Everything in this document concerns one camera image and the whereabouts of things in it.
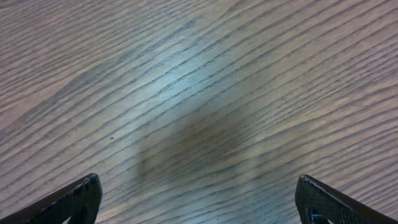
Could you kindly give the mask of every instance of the wood grain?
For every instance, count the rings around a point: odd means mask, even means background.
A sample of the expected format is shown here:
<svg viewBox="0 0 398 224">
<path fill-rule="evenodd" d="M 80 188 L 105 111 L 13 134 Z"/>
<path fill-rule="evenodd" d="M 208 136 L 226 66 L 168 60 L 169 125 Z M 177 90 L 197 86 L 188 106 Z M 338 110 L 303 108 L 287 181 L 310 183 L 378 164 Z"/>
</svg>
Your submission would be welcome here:
<svg viewBox="0 0 398 224">
<path fill-rule="evenodd" d="M 0 1 L 0 217 L 96 172 L 97 223 L 398 219 L 398 3 Z"/>
</svg>

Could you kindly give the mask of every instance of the wooden floor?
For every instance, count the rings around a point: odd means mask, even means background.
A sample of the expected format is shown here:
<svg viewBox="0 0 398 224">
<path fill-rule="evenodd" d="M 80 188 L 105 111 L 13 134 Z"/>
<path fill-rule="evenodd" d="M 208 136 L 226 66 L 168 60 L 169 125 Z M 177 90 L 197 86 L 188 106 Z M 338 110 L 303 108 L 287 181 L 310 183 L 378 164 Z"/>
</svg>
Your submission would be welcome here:
<svg viewBox="0 0 398 224">
<path fill-rule="evenodd" d="M 96 172 L 97 223 L 398 218 L 398 2 L 0 0 L 0 217 Z"/>
</svg>

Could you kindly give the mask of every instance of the hardwood floor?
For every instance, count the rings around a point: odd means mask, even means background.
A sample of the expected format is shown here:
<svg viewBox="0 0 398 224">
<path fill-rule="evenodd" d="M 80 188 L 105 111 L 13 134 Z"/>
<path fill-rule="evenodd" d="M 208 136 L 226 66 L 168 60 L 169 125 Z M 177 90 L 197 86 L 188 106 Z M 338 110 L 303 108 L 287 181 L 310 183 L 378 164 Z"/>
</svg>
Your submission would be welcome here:
<svg viewBox="0 0 398 224">
<path fill-rule="evenodd" d="M 0 217 L 96 172 L 97 223 L 398 219 L 398 3 L 0 0 Z"/>
</svg>

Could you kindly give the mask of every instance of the glossy floor surface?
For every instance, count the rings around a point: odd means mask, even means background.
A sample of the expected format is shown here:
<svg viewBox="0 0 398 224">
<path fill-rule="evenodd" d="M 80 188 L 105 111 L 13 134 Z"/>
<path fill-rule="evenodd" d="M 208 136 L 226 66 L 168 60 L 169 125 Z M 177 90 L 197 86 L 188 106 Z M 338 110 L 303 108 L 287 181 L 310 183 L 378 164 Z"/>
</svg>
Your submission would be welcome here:
<svg viewBox="0 0 398 224">
<path fill-rule="evenodd" d="M 90 172 L 97 223 L 398 218 L 398 2 L 0 0 L 0 217 Z"/>
</svg>

